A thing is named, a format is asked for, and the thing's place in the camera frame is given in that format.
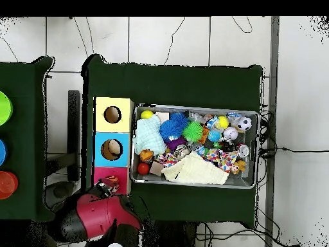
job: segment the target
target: green circle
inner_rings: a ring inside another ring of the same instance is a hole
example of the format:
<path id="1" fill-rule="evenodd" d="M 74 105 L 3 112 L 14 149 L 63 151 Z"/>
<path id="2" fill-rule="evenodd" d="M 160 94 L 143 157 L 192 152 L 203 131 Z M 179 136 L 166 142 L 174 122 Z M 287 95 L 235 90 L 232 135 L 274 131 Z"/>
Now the green circle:
<path id="1" fill-rule="evenodd" d="M 13 113 L 13 105 L 10 99 L 0 92 L 0 126 L 5 124 Z"/>

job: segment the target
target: green spiky ball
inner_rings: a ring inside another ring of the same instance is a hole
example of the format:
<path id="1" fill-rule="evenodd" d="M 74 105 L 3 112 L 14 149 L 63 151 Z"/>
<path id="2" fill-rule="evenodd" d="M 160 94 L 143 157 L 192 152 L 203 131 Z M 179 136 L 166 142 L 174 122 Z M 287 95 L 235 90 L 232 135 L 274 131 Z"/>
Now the green spiky ball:
<path id="1" fill-rule="evenodd" d="M 196 142 L 202 136 L 202 126 L 198 122 L 190 122 L 182 132 L 187 141 Z"/>

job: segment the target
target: stacked cubes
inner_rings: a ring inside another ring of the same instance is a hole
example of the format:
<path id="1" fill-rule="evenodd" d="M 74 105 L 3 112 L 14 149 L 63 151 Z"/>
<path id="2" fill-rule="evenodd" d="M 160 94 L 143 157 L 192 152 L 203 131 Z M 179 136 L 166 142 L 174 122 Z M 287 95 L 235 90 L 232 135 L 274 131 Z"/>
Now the stacked cubes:
<path id="1" fill-rule="evenodd" d="M 130 133 L 134 104 L 129 98 L 96 97 L 94 183 L 119 178 L 117 193 L 130 192 Z"/>

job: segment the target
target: yellow ball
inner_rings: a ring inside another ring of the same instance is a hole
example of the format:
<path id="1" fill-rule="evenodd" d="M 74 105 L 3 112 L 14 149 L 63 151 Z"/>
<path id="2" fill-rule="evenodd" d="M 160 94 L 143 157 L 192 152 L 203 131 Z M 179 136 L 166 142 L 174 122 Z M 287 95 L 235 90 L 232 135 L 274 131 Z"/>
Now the yellow ball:
<path id="1" fill-rule="evenodd" d="M 153 112 L 151 112 L 150 110 L 145 110 L 141 113 L 141 118 L 147 119 L 147 118 L 150 118 L 152 115 L 153 115 Z"/>
<path id="2" fill-rule="evenodd" d="M 219 116 L 218 122 L 216 122 L 215 126 L 217 129 L 226 129 L 227 127 L 229 127 L 229 120 L 226 116 Z"/>

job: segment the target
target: pink box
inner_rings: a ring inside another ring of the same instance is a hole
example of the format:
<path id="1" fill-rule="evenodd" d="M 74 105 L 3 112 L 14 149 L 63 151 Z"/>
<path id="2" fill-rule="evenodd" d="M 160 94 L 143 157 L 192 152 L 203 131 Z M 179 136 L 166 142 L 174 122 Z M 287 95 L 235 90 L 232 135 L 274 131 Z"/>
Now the pink box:
<path id="1" fill-rule="evenodd" d="M 130 193 L 129 181 L 129 168 L 126 167 L 95 167 L 94 168 L 94 184 L 100 178 L 106 176 L 116 176 L 119 179 L 119 189 L 117 194 L 128 194 Z"/>

